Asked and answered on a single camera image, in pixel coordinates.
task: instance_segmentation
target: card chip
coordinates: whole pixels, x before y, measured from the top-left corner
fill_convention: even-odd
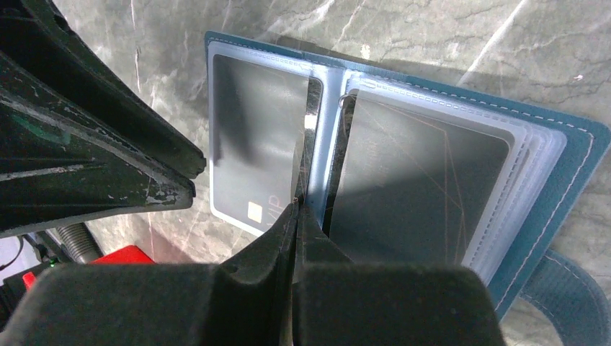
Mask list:
[[[263,217],[263,207],[256,203],[249,202],[248,217],[253,221],[261,223],[261,218]]]

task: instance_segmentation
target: black clamp jaw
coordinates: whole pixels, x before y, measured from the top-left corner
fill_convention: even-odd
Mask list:
[[[3,334],[2,346],[504,345],[475,273],[355,264],[299,202],[220,265],[52,268]]]

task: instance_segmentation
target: card slot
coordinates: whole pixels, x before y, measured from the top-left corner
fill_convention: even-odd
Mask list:
[[[342,177],[332,205],[331,225],[327,228],[329,236],[342,249],[348,249],[354,247],[349,244],[354,233],[361,232],[369,239],[377,239],[367,244],[369,247],[390,247],[397,251],[403,247],[404,260],[460,263],[496,184],[496,175],[486,178],[484,171],[500,172],[509,153],[507,142],[371,102],[360,95],[356,107],[359,102],[365,106],[360,108],[360,114],[359,110],[353,114]],[[455,141],[462,147],[452,147],[450,143]],[[469,159],[468,153],[477,147],[495,147],[502,153],[486,156],[481,152],[483,160],[478,166]],[[495,155],[501,158],[495,164],[485,163],[486,168],[480,169],[482,163]],[[336,175],[338,169],[334,168],[333,172]],[[469,174],[474,179],[463,189],[458,180]],[[479,190],[485,193],[477,196]],[[393,240],[392,244],[387,243],[388,239]],[[348,255],[362,260],[356,252]]]
[[[495,187],[496,192],[494,193],[494,196],[491,197],[490,203],[486,206],[485,213],[484,213],[485,217],[482,217],[482,219],[480,220],[480,224],[478,225],[478,228],[476,229],[476,233],[478,234],[477,237],[482,238],[482,239],[485,238],[487,233],[489,232],[490,225],[495,221],[496,218],[502,217],[505,213],[505,210],[503,210],[501,206],[503,206],[509,194],[506,191],[507,186],[510,186],[512,181],[516,179],[515,174],[512,174],[512,170],[514,169],[514,167],[519,166],[520,159],[521,159],[520,153],[522,152],[522,146],[524,145],[525,141],[530,136],[528,127],[526,128],[516,127],[515,124],[508,124],[507,122],[500,121],[501,118],[484,117],[484,116],[480,116],[479,118],[484,119],[486,123],[484,124],[476,123],[464,117],[462,118],[451,117],[450,115],[440,113],[436,110],[428,110],[423,107],[417,107],[409,103],[398,101],[396,99],[389,99],[387,97],[382,97],[380,95],[373,94],[372,92],[369,92],[369,91],[363,91],[361,89],[351,89],[351,88],[355,88],[356,86],[357,84],[351,83],[350,81],[349,83],[347,83],[347,89],[351,90],[352,93],[358,91],[359,96],[361,98],[371,99],[371,100],[374,100],[375,102],[380,102],[385,105],[396,106],[401,109],[409,109],[412,112],[415,112],[417,114],[420,114],[426,117],[430,117],[430,118],[437,119],[437,120],[442,120],[445,122],[450,121],[450,123],[454,125],[459,125],[460,127],[463,127],[463,128],[470,128],[471,130],[477,130],[479,133],[486,133],[489,135],[493,135],[495,137],[504,139],[509,144],[509,146],[513,148],[512,149],[513,154],[507,159],[507,162],[504,166],[504,171],[503,171],[504,173],[499,178],[501,179],[502,177],[503,180],[502,181],[499,180],[499,183],[497,184],[498,186]],[[407,101],[411,101],[414,98],[416,98],[415,94],[409,97]],[[438,102],[438,104],[442,104],[444,106],[441,108],[442,110],[446,110],[447,105],[448,105],[448,104],[443,104],[442,102]],[[492,125],[498,125],[498,124],[504,126],[504,129],[498,129],[492,126]],[[477,246],[477,243],[469,244],[469,248],[471,248],[472,246]]]

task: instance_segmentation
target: card holder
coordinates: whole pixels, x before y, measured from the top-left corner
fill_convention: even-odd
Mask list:
[[[356,262],[459,264],[497,285],[506,262],[529,260],[528,252],[514,253],[516,241],[530,234],[524,226],[529,220],[550,215],[548,206],[540,205],[554,190],[550,179],[570,161],[566,152],[582,146],[568,140],[572,128],[507,107],[515,102],[218,33],[208,34],[207,52],[214,215],[260,235],[274,220],[274,208],[305,198],[323,230]],[[218,72],[215,59],[266,69],[279,82],[250,76],[244,88],[256,95],[252,104],[224,102],[212,79],[228,73]],[[261,94],[264,90],[270,94]],[[286,108],[278,110],[280,105]],[[260,164],[258,172],[244,158],[239,169],[224,164],[219,133],[225,131],[229,143],[250,136],[224,125],[226,107],[259,107],[255,115],[244,113],[248,120],[232,120],[238,123],[273,115],[274,125],[260,126],[258,138],[269,137],[262,139],[269,144],[290,134],[269,152],[284,152],[284,159]],[[315,120],[312,109],[318,110]],[[280,125],[290,121],[298,123],[293,132]],[[304,141],[297,129],[308,126],[311,137]],[[576,168],[577,173],[571,168],[561,175],[579,175],[583,167]],[[221,185],[221,176],[232,178]],[[295,189],[295,176],[305,189]],[[251,203],[260,207],[252,215]],[[517,259],[507,259],[509,254]],[[519,274],[523,266],[516,267]]]

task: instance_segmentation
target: white stitching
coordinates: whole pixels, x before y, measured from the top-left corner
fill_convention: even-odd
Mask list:
[[[556,317],[556,316],[554,316],[554,314],[552,313],[552,311],[550,311],[550,309],[546,308],[546,307],[545,307],[545,306],[544,306],[544,305],[543,305],[543,304],[542,304],[540,301],[538,301],[537,299],[534,299],[533,297],[531,297],[531,296],[527,295],[526,293],[522,293],[522,295],[523,295],[524,297],[526,297],[526,298],[530,299],[531,301],[534,301],[535,303],[539,304],[539,305],[540,305],[540,307],[541,307],[542,309],[544,309],[544,310],[547,310],[547,311],[550,313],[550,315],[551,315],[553,318],[555,318],[555,317]]]
[[[251,49],[260,50],[260,51],[262,51],[262,52],[267,52],[267,53],[275,54],[275,53],[273,53],[273,52],[269,52],[269,51],[267,51],[267,50],[263,50],[263,49],[260,49],[260,48],[254,48],[254,47],[250,47],[250,46],[247,46],[247,45],[236,44],[236,43],[232,43],[232,42],[230,42],[230,41],[227,41],[227,40],[222,40],[222,39],[218,39],[218,38],[215,38],[215,37],[211,37],[209,40],[221,41],[221,42],[228,43],[228,44],[230,44],[230,45],[239,45],[240,47],[246,47],[246,48],[251,48]],[[309,62],[311,62],[311,63],[314,63],[314,64],[318,64],[318,65],[324,65],[324,66],[328,66],[328,67],[343,67],[343,66],[332,66],[332,65],[327,64],[327,63],[322,63],[322,62],[319,62],[319,61],[312,61],[312,60],[309,60],[309,59],[305,59],[305,60],[307,60],[307,61],[309,61]],[[380,78],[385,79],[385,80],[391,80],[391,81],[395,81],[395,82],[400,83],[400,84],[407,84],[407,85],[409,85],[409,86],[413,86],[413,84],[411,84],[411,83],[405,83],[405,82],[403,82],[403,81],[399,81],[399,80],[397,80],[397,79],[392,79],[392,78],[388,78],[388,77],[378,76],[378,75],[375,75],[375,74],[372,74],[372,75],[373,75],[373,76],[376,76],[376,77],[380,77]],[[432,92],[435,92],[435,93],[439,93],[437,90],[434,90],[434,89],[432,89],[431,91],[432,91]],[[446,93],[446,92],[440,92],[440,94],[447,95],[447,93]],[[474,99],[474,98],[470,98],[469,100],[470,100],[470,101],[472,101],[472,102],[479,102],[479,103],[482,103],[482,104],[484,104],[484,105],[490,105],[490,106],[492,106],[492,107],[498,107],[497,105],[494,105],[494,104],[488,104],[488,103],[486,103],[486,102],[484,102],[484,101],[478,101],[477,99]],[[501,107],[498,107],[498,108],[500,108],[500,109],[502,109],[502,110],[510,110],[509,108],[504,107],[504,106],[501,106]],[[521,115],[525,115],[525,116],[528,116],[528,117],[532,117],[532,115],[531,115],[530,113],[526,113],[526,112],[520,112],[519,110],[510,110],[510,111],[511,111],[511,112],[518,113],[518,114],[521,114]],[[537,118],[537,119],[541,119],[541,120],[544,120],[544,119],[545,119],[544,117],[540,117],[540,116],[538,116],[538,115],[536,115],[536,116],[535,116],[535,118]],[[561,121],[557,121],[557,120],[555,120],[555,119],[548,119],[548,120],[549,120],[549,121],[554,121],[554,122],[556,122],[556,123],[558,123],[558,124],[560,124],[560,125],[565,125],[565,126],[568,126],[568,127],[570,127],[570,128],[576,128],[576,127],[575,127],[575,125],[572,125],[572,124],[569,124],[569,123],[563,123],[563,122],[561,122]],[[543,234],[545,233],[545,231],[547,230],[548,226],[550,225],[550,223],[551,223],[552,219],[553,219],[553,218],[554,218],[554,216],[556,215],[556,212],[557,212],[557,211],[558,211],[558,209],[560,208],[560,205],[561,205],[561,204],[562,204],[562,202],[564,201],[564,199],[565,199],[566,195],[568,194],[569,190],[571,189],[571,187],[573,187],[573,184],[575,183],[575,179],[576,179],[576,178],[577,178],[577,176],[579,175],[579,172],[581,171],[581,169],[582,169],[582,168],[584,167],[584,165],[586,164],[586,161],[587,161],[587,159],[589,158],[590,153],[592,152],[592,147],[593,147],[593,145],[594,145],[594,135],[592,135],[592,134],[591,134],[591,133],[590,133],[590,132],[589,132],[587,129],[585,129],[585,128],[576,128],[576,129],[577,129],[577,130],[580,130],[580,131],[582,131],[582,132],[587,133],[587,134],[588,134],[588,136],[590,137],[590,143],[589,143],[589,146],[588,146],[588,150],[587,150],[587,152],[586,152],[586,155],[584,156],[584,159],[583,159],[583,161],[581,162],[581,164],[579,165],[579,167],[577,167],[577,170],[575,171],[575,175],[573,176],[573,178],[571,179],[571,182],[570,182],[570,183],[568,184],[568,186],[566,187],[566,190],[564,191],[564,194],[562,194],[561,199],[558,201],[558,204],[556,205],[556,208],[554,208],[554,210],[553,210],[553,211],[552,211],[552,213],[550,214],[550,218],[548,219],[548,222],[545,224],[545,226],[544,226],[544,227],[543,227],[543,229],[541,230],[541,234],[539,234],[539,237],[537,238],[537,241],[536,241],[536,242],[533,244],[533,246],[530,248],[530,251],[528,252],[528,255],[526,256],[526,258],[524,258],[524,261],[522,262],[522,265],[520,265],[520,267],[518,268],[518,270],[517,270],[517,272],[516,272],[515,276],[513,277],[512,281],[511,281],[511,282],[509,283],[509,285],[507,286],[507,290],[506,290],[506,291],[505,291],[505,293],[503,294],[503,296],[502,296],[501,300],[499,301],[499,303],[496,305],[495,310],[497,310],[497,309],[500,307],[500,305],[501,305],[501,304],[504,302],[505,298],[507,297],[507,294],[508,294],[508,293],[509,293],[509,291],[511,290],[511,288],[512,288],[513,284],[515,283],[515,281],[517,280],[517,277],[519,276],[519,274],[522,272],[522,269],[524,269],[524,266],[526,265],[526,262],[527,262],[527,261],[529,260],[529,258],[532,256],[532,253],[533,253],[533,251],[535,250],[535,247],[536,247],[536,246],[539,244],[539,241],[540,241],[540,240],[541,240],[541,238],[543,237]]]
[[[577,170],[575,171],[575,175],[573,176],[573,179],[571,179],[571,182],[566,187],[566,191],[564,191],[564,194],[562,194],[562,197],[560,198],[560,201],[558,201],[558,204],[556,205],[556,208],[550,214],[550,218],[548,219],[548,222],[545,224],[545,226],[541,230],[541,234],[539,234],[539,237],[537,237],[537,241],[532,245],[532,247],[530,248],[530,251],[528,252],[528,255],[526,256],[526,258],[524,258],[524,261],[522,262],[522,265],[519,266],[519,268],[518,268],[517,272],[515,273],[512,281],[507,286],[507,289],[505,290],[505,293],[503,294],[503,297],[501,298],[499,303],[496,305],[496,308],[494,308],[495,310],[497,310],[501,306],[503,301],[505,301],[505,298],[507,298],[507,294],[508,294],[509,290],[511,290],[513,284],[517,280],[518,275],[522,272],[522,269],[524,269],[524,266],[526,265],[526,262],[529,260],[530,256],[532,256],[532,252],[535,250],[535,247],[539,244],[539,241],[541,241],[541,238],[543,237],[543,234],[545,233],[545,230],[548,229],[548,226],[552,222],[553,217],[556,215],[556,212],[560,208],[560,204],[562,204],[562,202],[564,201],[564,198],[568,194],[568,191],[571,189],[571,187],[575,183],[575,179],[577,178],[577,175],[579,175],[579,172],[581,171],[581,169],[586,164],[586,161],[587,161],[588,157],[590,156],[590,153],[592,152],[592,146],[594,145],[594,135],[592,135],[590,132],[587,132],[587,131],[585,131],[585,132],[590,137],[590,144],[588,146],[588,151],[586,152],[586,156],[584,156],[584,160],[581,162],[579,167],[577,167]]]
[[[522,293],[522,296],[530,299],[529,303],[534,305],[535,308],[538,308],[540,310],[541,309],[546,310],[552,316],[552,318],[554,318],[554,320],[556,320],[556,316],[552,313],[552,311],[550,311],[550,309],[546,308],[545,305],[543,305],[540,301],[538,301],[537,299],[534,299],[533,297],[527,295],[526,293]],[[554,324],[554,326],[559,329],[558,331],[561,334],[564,334],[564,328],[560,324],[558,324],[558,325]]]

